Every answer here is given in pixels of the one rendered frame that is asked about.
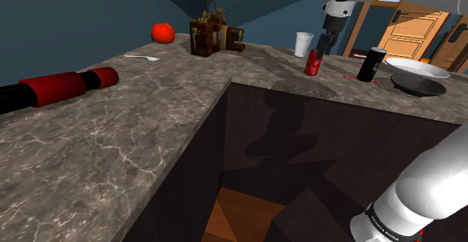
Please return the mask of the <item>red pen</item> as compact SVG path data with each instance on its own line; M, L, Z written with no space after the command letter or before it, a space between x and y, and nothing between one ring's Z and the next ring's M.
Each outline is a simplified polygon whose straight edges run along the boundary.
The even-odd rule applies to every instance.
M362 81L362 80L358 79L356 76L343 76L343 78L345 78L345 79L353 79L353 80L357 80L357 81L364 82L364 83L373 83L373 84L380 84L380 83L382 83L381 81L378 81L378 80Z

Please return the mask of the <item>white paper cup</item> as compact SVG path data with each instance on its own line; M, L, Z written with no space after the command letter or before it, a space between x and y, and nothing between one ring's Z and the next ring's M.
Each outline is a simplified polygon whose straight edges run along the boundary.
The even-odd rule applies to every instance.
M314 35L307 32L297 32L295 39L295 50L294 56L298 58L303 58L310 46L311 40Z

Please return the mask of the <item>brown antique brass machine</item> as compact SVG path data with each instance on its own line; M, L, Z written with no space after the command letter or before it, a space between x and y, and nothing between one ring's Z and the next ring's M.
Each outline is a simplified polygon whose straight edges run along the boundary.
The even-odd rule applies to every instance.
M209 57L221 50L241 54L246 48L243 43L244 29L227 25L226 11L217 4L218 0L206 0L206 9L201 17L189 23L192 55Z

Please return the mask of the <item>light wooden panel door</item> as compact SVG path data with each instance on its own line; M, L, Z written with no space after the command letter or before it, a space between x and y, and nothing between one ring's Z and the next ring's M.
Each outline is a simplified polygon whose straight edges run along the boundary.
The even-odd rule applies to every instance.
M450 14L408 1L366 1L358 11L342 52L350 57L359 36L372 37L361 51L372 46L387 50L388 57L420 60Z

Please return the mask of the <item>red and black cylinder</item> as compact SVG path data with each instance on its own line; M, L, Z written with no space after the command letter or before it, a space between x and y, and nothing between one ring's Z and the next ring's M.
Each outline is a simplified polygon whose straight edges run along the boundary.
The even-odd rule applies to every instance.
M112 67L22 79L15 85L0 87L0 115L75 98L90 90L116 85L118 81L119 75Z

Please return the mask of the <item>black can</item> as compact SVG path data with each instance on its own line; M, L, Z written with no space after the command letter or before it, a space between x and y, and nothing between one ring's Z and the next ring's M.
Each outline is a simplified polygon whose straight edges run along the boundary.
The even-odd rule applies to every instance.
M362 82L372 82L380 63L385 58L386 54L387 51L385 49L371 47L356 79Z

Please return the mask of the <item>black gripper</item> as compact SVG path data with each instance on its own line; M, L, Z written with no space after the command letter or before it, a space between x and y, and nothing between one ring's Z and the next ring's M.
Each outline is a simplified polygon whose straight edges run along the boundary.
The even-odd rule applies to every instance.
M322 27L326 33L320 35L319 42L316 45L316 58L318 60L322 60L325 54L330 54L338 40L339 32L344 29L346 22L346 16L332 16L330 14L325 16Z

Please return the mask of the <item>dark brown door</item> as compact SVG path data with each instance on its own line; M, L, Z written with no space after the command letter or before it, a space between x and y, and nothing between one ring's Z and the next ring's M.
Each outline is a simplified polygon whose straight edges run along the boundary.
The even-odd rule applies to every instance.
M461 16L434 52L430 64L452 71L451 66L467 44L468 16Z

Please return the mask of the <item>white plate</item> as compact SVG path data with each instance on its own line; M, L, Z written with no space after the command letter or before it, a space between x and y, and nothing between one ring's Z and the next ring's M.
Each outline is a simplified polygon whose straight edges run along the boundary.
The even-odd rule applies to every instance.
M401 73L410 73L432 79L445 79L450 77L450 73L446 70L421 61L414 61L407 58L387 58L385 63Z

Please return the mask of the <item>red soda can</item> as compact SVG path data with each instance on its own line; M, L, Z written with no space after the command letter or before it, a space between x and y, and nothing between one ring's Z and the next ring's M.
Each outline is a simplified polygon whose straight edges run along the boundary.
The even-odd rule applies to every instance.
M304 73L308 76L316 76L319 72L322 59L323 54L317 49L312 49L309 52Z

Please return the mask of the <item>red tomato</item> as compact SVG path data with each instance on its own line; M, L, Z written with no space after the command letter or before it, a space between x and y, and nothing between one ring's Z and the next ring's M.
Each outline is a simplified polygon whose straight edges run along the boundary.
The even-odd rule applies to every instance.
M173 27L169 23L164 22L153 25L151 37L158 43L169 44L175 40L176 35Z

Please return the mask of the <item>dark wooden counter cabinet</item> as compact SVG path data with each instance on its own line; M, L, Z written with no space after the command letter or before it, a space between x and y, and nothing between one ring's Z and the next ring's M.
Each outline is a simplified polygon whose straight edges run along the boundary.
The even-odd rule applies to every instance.
M123 242L353 242L453 123L231 84Z

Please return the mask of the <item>black bowl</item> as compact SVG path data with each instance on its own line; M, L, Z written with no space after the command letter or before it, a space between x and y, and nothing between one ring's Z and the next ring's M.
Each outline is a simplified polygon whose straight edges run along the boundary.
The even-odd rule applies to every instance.
M391 75L394 87L413 96L433 97L447 92L444 85L431 79L408 73L396 73Z

